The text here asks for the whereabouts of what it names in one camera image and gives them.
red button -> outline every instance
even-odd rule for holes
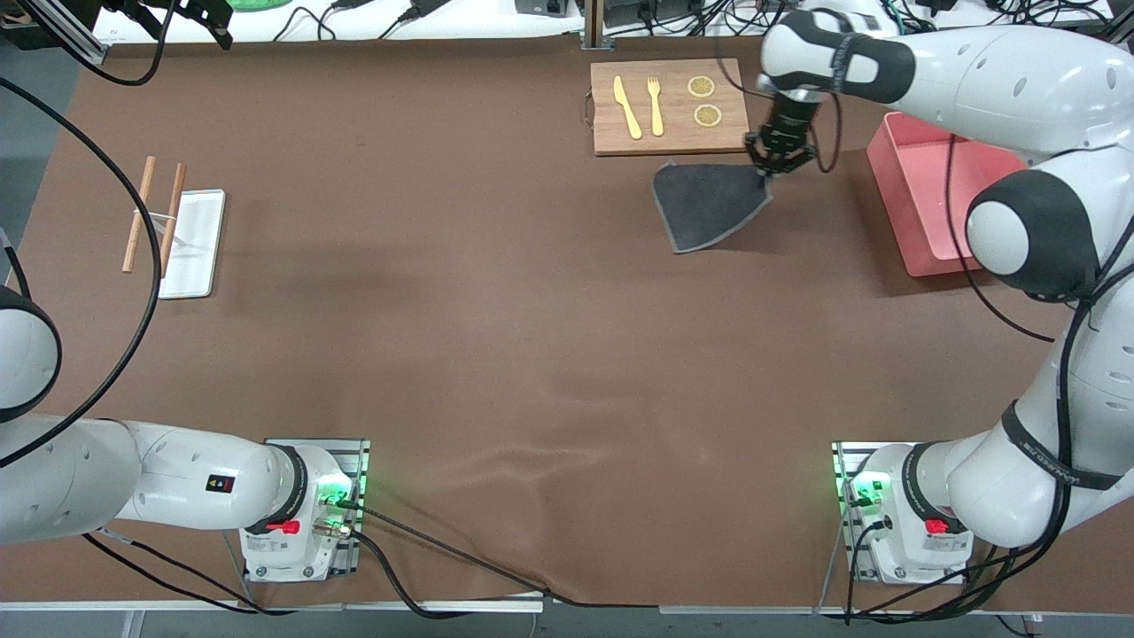
[[[925,531],[930,534],[945,534],[949,531],[949,525],[938,519],[925,521]]]
[[[284,521],[281,524],[268,524],[268,529],[278,529],[284,534],[299,534],[299,521]]]

pink plastic container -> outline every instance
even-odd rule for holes
[[[906,272],[922,277],[962,270],[945,210],[949,131],[905,113],[887,113],[866,147],[866,156]],[[965,240],[968,204],[997,179],[1024,168],[1019,158],[1004,148],[957,137],[949,204],[960,252],[970,267],[980,265]]]

brown table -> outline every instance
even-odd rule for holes
[[[728,40],[751,80],[759,40]],[[213,296],[162,303],[92,416],[369,437],[370,503],[577,599],[814,605],[838,525],[831,441],[988,428],[1044,347],[959,278],[905,274],[863,152],[878,105],[847,101],[833,175],[778,180],[719,249],[671,254],[650,196],[662,159],[592,155],[589,63],[711,54],[700,39],[185,46],[142,88],[83,74],[70,116],[135,179],[152,153],[155,193],[174,161],[186,187],[228,193]],[[767,105],[750,107],[759,124]],[[118,272],[130,207],[60,137],[22,250],[64,335],[44,411],[85,397],[134,329],[146,275]],[[1049,334],[1067,314],[989,295]],[[1132,524],[1119,507],[1066,535],[995,604],[1134,612]],[[235,585],[217,533],[115,528]],[[515,592],[379,538],[421,598]],[[81,539],[0,561],[5,601],[170,597]],[[392,599],[369,560],[261,595]]]

lemon slice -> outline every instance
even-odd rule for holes
[[[689,90],[689,95],[694,97],[708,97],[712,95],[712,92],[717,90],[717,84],[713,83],[712,78],[699,75],[689,79],[689,84],[686,86]]]
[[[697,110],[693,111],[693,119],[705,127],[717,126],[721,118],[720,109],[712,104],[701,104]]]

gray cloth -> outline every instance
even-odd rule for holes
[[[739,230],[772,199],[768,178],[755,167],[672,161],[654,173],[653,198],[678,254]]]

